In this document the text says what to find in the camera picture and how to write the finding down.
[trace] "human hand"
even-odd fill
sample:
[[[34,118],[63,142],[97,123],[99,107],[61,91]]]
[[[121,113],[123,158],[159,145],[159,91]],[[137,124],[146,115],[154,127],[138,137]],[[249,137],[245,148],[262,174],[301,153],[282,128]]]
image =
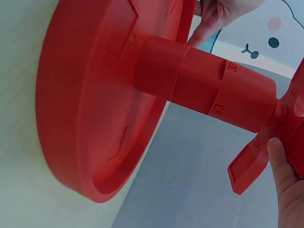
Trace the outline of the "human hand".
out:
[[[272,167],[279,207],[279,228],[304,226],[304,180],[300,180],[288,163],[281,142],[271,139],[267,150]]]
[[[240,16],[253,11],[265,0],[199,0],[195,15],[201,22],[195,29],[188,45],[197,48],[214,33],[227,26]]]

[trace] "cartoon eye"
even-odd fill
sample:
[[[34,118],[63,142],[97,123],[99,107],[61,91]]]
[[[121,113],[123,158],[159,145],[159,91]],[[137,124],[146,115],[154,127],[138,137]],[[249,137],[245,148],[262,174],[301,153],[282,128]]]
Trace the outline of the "cartoon eye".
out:
[[[279,42],[279,40],[277,38],[271,37],[268,40],[268,44],[272,48],[277,48],[280,45],[280,42]]]

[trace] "gray surface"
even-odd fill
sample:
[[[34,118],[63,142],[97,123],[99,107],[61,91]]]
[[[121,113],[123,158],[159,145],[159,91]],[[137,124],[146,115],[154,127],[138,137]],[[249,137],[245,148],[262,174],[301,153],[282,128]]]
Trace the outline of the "gray surface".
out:
[[[277,82],[279,97],[285,93],[289,79],[259,72]],[[270,166],[242,196],[227,175],[253,136],[171,104],[113,228],[276,228]]]

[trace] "embossed number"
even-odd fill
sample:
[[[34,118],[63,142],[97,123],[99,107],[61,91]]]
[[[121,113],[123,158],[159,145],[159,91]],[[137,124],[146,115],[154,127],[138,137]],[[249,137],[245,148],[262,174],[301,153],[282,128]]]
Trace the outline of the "embossed number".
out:
[[[212,109],[212,112],[215,113],[215,114],[221,115],[223,110],[224,110],[223,105],[215,104],[213,109]]]
[[[228,62],[228,67],[227,67],[227,69],[229,70],[229,71],[232,71],[233,73],[235,73],[236,71],[237,71],[237,68],[238,66],[237,66],[237,64],[235,64],[235,63],[232,63],[232,62]]]

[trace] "pink cheek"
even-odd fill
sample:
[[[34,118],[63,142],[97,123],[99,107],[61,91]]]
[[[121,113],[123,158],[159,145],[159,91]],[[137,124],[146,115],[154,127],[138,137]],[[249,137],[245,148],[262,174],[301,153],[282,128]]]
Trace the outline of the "pink cheek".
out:
[[[278,31],[281,28],[282,22],[279,17],[273,17],[268,21],[268,29],[272,32]]]

